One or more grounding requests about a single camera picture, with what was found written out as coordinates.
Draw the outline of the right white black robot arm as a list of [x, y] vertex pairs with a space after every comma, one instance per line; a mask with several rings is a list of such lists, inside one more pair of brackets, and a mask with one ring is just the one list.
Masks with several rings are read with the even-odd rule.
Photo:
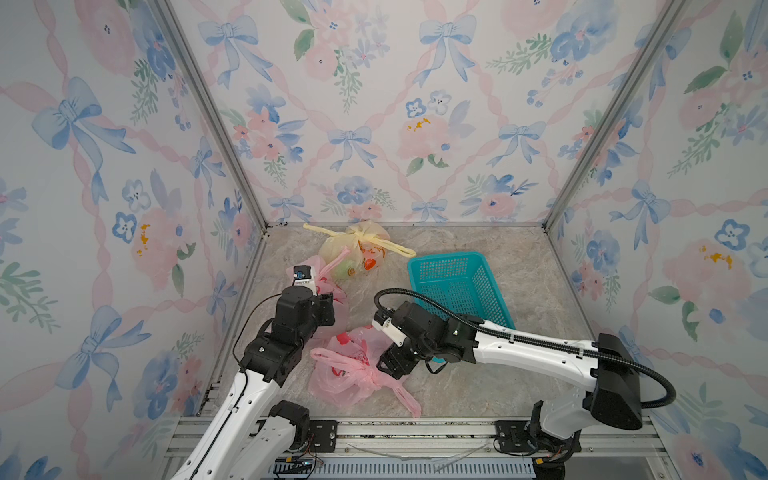
[[643, 425], [639, 376], [626, 366], [628, 355], [614, 340], [518, 334], [475, 316], [438, 316], [412, 302], [395, 310], [378, 308], [372, 325], [392, 342], [377, 368], [396, 380], [420, 363], [437, 361], [509, 366], [569, 384], [560, 397], [537, 401], [522, 426], [498, 434], [501, 448], [510, 453], [556, 452], [591, 426], [634, 431]]

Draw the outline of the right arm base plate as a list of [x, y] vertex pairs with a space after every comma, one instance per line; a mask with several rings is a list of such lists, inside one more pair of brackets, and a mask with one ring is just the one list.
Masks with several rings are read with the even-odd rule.
[[561, 440], [545, 433], [532, 433], [528, 420], [497, 420], [494, 422], [494, 429], [494, 448], [500, 453], [532, 456], [564, 455], [582, 451], [578, 438]]

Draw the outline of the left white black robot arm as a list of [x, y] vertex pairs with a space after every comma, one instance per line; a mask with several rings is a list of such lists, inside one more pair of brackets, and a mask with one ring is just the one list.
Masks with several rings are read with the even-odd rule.
[[309, 411], [279, 394], [321, 326], [335, 322], [333, 296], [299, 280], [277, 299], [268, 327], [246, 346], [225, 402], [176, 479], [263, 479], [283, 453], [307, 446]]

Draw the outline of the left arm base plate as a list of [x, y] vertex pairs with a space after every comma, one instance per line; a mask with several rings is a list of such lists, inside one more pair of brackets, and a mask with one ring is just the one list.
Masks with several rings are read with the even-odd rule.
[[308, 420], [295, 430], [289, 452], [333, 453], [336, 450], [339, 422], [336, 420]]

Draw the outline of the pink printed plastic bag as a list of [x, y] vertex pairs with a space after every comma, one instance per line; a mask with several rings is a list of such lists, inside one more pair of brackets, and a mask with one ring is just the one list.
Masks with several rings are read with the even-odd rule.
[[404, 387], [381, 372], [377, 363], [394, 342], [372, 326], [358, 327], [330, 338], [323, 347], [311, 350], [314, 370], [308, 390], [316, 398], [339, 408], [367, 400], [381, 389], [390, 390], [413, 418], [420, 418], [422, 406]]

